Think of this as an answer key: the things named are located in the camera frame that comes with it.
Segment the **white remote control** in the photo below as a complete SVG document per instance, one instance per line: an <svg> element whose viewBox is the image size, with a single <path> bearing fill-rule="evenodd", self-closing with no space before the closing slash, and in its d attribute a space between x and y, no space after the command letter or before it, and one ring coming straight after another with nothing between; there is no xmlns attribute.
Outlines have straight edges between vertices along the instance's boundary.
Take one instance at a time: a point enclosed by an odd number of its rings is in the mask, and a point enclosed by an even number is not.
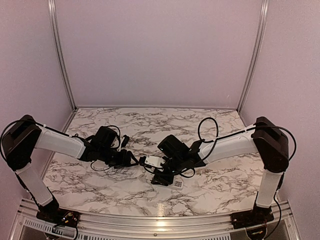
<svg viewBox="0 0 320 240"><path fill-rule="evenodd" d="M182 190L184 183L182 181L174 180L172 183L163 179L152 179L150 182L152 185L158 185L164 188L170 188L174 190Z"/></svg>

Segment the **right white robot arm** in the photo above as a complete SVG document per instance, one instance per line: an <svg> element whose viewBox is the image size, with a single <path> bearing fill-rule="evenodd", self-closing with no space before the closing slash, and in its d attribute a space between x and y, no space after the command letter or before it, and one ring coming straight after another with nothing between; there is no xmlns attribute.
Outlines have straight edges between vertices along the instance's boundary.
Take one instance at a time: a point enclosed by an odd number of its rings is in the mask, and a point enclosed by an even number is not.
<svg viewBox="0 0 320 240"><path fill-rule="evenodd" d="M154 168L154 184L168 186L175 175L204 167L215 161L244 154L258 153L263 162L263 175L255 207L247 219L258 224L267 216L281 179L289 167L288 130L261 116L247 128L214 140L199 140L187 146L174 135L168 135L157 146L163 157L147 156L145 163Z"/></svg>

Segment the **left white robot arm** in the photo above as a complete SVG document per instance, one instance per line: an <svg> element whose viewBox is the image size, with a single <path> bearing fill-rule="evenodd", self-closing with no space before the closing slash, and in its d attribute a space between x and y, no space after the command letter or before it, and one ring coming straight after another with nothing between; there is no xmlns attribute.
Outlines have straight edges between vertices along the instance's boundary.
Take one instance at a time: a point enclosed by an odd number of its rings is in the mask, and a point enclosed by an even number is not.
<svg viewBox="0 0 320 240"><path fill-rule="evenodd" d="M86 138L70 135L34 120L31 115L9 123L0 135L0 154L44 215L53 223L63 219L63 211L42 178L32 168L34 150L58 153L83 162L102 161L108 168L134 167L139 160L125 146L127 135L115 126L101 126Z"/></svg>

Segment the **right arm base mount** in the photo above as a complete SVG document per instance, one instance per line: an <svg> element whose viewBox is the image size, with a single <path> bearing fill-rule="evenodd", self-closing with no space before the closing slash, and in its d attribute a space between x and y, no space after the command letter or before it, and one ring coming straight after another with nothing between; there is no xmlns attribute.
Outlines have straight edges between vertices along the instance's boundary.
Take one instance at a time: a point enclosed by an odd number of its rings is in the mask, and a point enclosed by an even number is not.
<svg viewBox="0 0 320 240"><path fill-rule="evenodd" d="M230 215L231 224L234 229L247 228L257 225L264 225L267 222L273 221L274 215L272 207L260 207L255 202L253 208L245 211L234 212Z"/></svg>

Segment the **front aluminium rail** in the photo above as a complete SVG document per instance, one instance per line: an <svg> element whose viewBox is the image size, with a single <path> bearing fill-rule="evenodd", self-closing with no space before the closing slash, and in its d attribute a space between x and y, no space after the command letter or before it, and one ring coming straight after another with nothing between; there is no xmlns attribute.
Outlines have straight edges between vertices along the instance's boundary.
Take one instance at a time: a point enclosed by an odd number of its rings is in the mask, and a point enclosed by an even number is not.
<svg viewBox="0 0 320 240"><path fill-rule="evenodd" d="M11 228L11 240L246 240L252 228L235 229L231 214L131 216L79 212L77 229L37 219L32 200L22 199Z"/></svg>

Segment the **right aluminium frame post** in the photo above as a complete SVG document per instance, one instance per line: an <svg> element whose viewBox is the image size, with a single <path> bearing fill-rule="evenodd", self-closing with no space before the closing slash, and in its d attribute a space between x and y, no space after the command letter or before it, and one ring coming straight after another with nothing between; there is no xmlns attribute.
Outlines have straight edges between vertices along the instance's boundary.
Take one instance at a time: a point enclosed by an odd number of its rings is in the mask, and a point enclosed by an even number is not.
<svg viewBox="0 0 320 240"><path fill-rule="evenodd" d="M261 1L261 7L260 7L260 13L259 13L259 20L257 25L257 31L256 31L256 37L253 45L253 51L251 54L251 59L249 62L249 67L246 73L244 85L240 94L239 102L237 105L237 112L239 115L242 114L243 109L245 107L245 103L247 100L247 97L249 95L250 87L252 85L254 74L257 66L257 62L259 59L259 55L261 52L261 48L263 45L264 35L266 31L266 24L267 24L267 17L268 17L268 11L269 11L269 0L262 0Z"/></svg>

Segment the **aluminium frame post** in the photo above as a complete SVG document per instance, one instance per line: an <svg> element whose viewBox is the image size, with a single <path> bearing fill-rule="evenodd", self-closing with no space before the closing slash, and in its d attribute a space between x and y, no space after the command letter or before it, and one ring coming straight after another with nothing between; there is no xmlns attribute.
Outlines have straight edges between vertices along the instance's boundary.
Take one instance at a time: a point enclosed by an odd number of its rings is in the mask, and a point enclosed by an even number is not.
<svg viewBox="0 0 320 240"><path fill-rule="evenodd" d="M257 25L257 31L256 31L256 37L253 45L253 51L251 54L251 59L249 62L249 67L246 73L244 85L240 94L239 102L237 105L237 112L239 115L242 114L243 109L245 107L245 103L247 100L247 97L249 95L250 87L252 85L254 74L257 66L257 62L259 59L259 55L261 52L261 48L263 45L264 35L266 31L266 24L267 24L267 17L268 17L268 11L269 11L269 0L262 0L261 1L261 7L260 7L260 13L259 13L259 20Z"/></svg>
<svg viewBox="0 0 320 240"><path fill-rule="evenodd" d="M59 64L63 85L66 91L66 96L67 96L70 108L73 112L75 112L77 110L77 106L75 103L74 95L72 92L72 88L71 88L71 84L70 84L70 80L67 72L66 62L64 59L55 0L48 0L48 10L49 10L50 24L51 24L52 33L53 33L55 51L57 54L57 61Z"/></svg>

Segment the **left aluminium frame post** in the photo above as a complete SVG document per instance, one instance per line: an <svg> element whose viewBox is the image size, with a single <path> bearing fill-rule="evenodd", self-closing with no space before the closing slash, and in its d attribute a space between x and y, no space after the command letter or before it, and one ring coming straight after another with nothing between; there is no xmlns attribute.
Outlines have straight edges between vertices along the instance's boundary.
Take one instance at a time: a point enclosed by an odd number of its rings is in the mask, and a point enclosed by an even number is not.
<svg viewBox="0 0 320 240"><path fill-rule="evenodd" d="M66 96L67 96L70 108L73 112L75 112L77 110L77 106L75 103L74 95L72 92L72 88L71 88L71 84L70 84L70 80L67 72L66 62L64 59L55 0L48 0L48 10L49 10L50 24L51 24L52 33L53 33L55 51L57 54L57 61L59 64L63 85L66 91Z"/></svg>

